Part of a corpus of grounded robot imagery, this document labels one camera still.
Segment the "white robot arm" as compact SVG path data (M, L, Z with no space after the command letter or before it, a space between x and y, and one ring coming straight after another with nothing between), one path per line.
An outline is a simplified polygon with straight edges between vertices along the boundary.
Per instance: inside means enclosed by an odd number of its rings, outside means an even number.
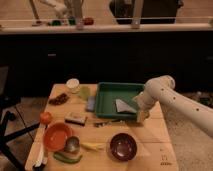
M134 97L134 101L143 112L151 110L155 103L160 103L173 108L213 138L213 109L191 100L175 90L175 80L164 75L149 79L144 90Z

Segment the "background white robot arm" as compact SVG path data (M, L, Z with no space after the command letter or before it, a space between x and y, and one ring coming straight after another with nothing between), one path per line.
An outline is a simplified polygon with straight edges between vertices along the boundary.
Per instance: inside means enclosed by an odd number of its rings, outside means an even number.
M39 0L41 3L48 5L54 9L54 12L57 17L63 18L67 12L67 7L56 0Z

